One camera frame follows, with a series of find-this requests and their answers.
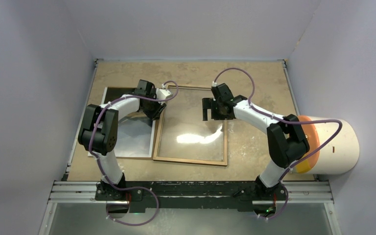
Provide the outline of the grey landscape photo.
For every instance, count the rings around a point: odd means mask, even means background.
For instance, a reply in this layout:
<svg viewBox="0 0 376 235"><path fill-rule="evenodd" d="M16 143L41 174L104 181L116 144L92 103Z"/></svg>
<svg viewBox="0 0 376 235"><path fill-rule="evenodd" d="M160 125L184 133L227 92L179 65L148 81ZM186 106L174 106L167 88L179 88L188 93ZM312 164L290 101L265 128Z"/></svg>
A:
<svg viewBox="0 0 376 235"><path fill-rule="evenodd" d="M155 121L151 117L152 96L107 92L104 103L90 104L82 120L78 141L89 154L115 158L149 159L153 151Z"/></svg>

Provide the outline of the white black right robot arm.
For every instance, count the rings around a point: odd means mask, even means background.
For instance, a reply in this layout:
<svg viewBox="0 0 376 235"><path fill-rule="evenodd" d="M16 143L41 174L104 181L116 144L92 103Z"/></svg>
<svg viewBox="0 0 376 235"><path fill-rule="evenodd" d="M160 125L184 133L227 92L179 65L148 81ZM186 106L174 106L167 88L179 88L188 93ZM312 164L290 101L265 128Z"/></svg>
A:
<svg viewBox="0 0 376 235"><path fill-rule="evenodd" d="M203 120L242 120L261 130L267 136L269 156L266 169L256 178L255 192L261 199L274 194L282 175L295 161L301 159L310 147L296 115L264 115L263 108L253 106L242 96L233 96L225 84L213 83L213 94L202 99Z"/></svg>

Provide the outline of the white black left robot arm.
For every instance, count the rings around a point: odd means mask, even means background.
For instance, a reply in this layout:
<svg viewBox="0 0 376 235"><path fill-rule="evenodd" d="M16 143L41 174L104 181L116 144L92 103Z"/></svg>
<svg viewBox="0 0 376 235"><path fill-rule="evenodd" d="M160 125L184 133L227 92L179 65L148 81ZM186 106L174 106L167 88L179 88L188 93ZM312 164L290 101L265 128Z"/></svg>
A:
<svg viewBox="0 0 376 235"><path fill-rule="evenodd" d="M157 120L177 92L171 92L163 83L156 88L152 82L140 80L135 88L106 104L90 104L86 107L78 132L78 143L85 147L101 172L101 191L114 200L125 197L125 175L114 154L118 141L119 120L128 114L141 111L151 120Z"/></svg>

